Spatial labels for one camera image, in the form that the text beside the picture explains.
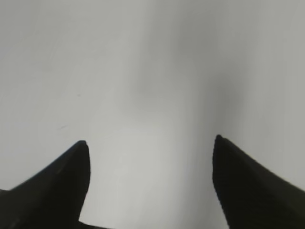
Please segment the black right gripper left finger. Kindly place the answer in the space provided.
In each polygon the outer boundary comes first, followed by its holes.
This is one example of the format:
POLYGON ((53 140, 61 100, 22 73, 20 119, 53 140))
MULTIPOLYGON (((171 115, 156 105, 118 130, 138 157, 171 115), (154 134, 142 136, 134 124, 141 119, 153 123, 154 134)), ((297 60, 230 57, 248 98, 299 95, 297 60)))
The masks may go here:
POLYGON ((1 191, 0 227, 80 229, 90 175, 89 148, 79 141, 33 177, 1 191))

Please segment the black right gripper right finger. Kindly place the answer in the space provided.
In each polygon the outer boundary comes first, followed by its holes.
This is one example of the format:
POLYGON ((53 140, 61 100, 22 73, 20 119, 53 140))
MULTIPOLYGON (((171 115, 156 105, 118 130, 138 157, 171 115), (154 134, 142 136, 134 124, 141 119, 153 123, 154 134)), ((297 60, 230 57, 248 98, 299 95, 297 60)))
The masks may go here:
POLYGON ((212 180, 231 229, 303 229, 305 192, 217 135, 212 180))

